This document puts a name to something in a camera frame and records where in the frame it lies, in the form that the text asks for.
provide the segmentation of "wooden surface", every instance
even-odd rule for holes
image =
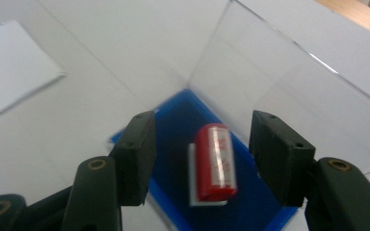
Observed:
[[[316,0],[370,31],[370,8],[356,0]]]

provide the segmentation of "transparent plastic panel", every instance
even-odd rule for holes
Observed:
[[[252,111],[264,111],[315,145],[316,159],[370,172],[370,97],[239,2],[227,8],[189,87],[245,144]]]

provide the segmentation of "red can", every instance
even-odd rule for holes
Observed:
[[[229,200],[237,192],[229,130],[221,123],[207,124],[198,131],[195,146],[198,200]]]

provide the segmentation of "sheet of paper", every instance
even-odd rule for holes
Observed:
[[[0,25],[0,113],[61,76],[62,69],[18,22]]]

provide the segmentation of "blue tray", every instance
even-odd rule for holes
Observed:
[[[203,125],[221,121],[190,90],[163,103],[155,118],[157,158],[149,191],[179,230],[280,230],[296,213],[297,208],[280,207],[234,135],[238,193],[222,207],[189,207],[188,144]]]

